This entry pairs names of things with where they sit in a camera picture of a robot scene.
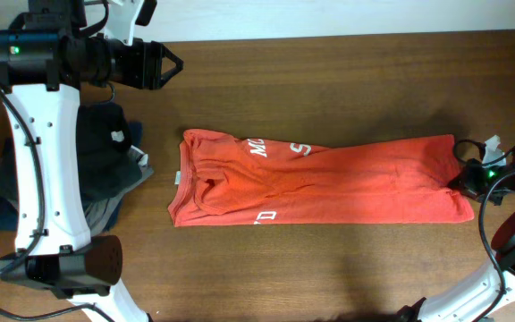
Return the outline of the red orange t-shirt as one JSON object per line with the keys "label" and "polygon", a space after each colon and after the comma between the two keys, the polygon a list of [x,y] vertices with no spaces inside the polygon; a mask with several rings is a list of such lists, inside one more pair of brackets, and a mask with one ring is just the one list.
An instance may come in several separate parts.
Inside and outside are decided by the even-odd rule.
{"label": "red orange t-shirt", "polygon": [[456,224],[474,217],[450,188],[451,135],[326,148],[187,130],[177,227],[274,224]]}

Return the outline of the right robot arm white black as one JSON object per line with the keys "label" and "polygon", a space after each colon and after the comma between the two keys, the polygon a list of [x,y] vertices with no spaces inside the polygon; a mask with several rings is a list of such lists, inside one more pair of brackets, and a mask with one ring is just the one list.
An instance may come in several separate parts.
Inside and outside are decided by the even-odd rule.
{"label": "right robot arm white black", "polygon": [[394,316],[399,322],[487,321],[490,313],[515,301],[515,211],[494,237],[485,232],[488,204],[499,206],[515,192],[515,145],[501,151],[498,137],[477,142],[480,157],[464,162],[452,189],[480,205],[477,225],[488,260],[450,290],[405,306]]}

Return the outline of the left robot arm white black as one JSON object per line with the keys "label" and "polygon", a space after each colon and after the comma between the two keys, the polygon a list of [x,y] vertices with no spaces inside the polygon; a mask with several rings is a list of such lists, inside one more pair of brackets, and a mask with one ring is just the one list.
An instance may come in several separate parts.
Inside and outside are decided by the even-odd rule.
{"label": "left robot arm white black", "polygon": [[94,321],[147,321],[122,274],[116,236],[91,235],[80,199],[76,122],[80,86],[161,89],[183,67],[163,44],[134,35],[156,3],[32,0],[0,30],[0,99],[13,129],[19,220],[0,280],[51,292]]}

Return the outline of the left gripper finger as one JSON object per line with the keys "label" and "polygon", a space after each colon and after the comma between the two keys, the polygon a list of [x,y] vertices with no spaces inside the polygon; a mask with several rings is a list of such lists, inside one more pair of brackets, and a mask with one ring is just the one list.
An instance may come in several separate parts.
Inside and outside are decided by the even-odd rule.
{"label": "left gripper finger", "polygon": [[160,79],[158,82],[158,87],[161,89],[164,87],[173,77],[178,75],[183,70],[182,66],[174,66],[171,70],[168,70],[166,72],[163,72],[160,75]]}
{"label": "left gripper finger", "polygon": [[168,47],[162,45],[162,56],[164,59],[167,59],[174,63],[175,69],[182,70],[183,69],[183,60],[174,54]]}

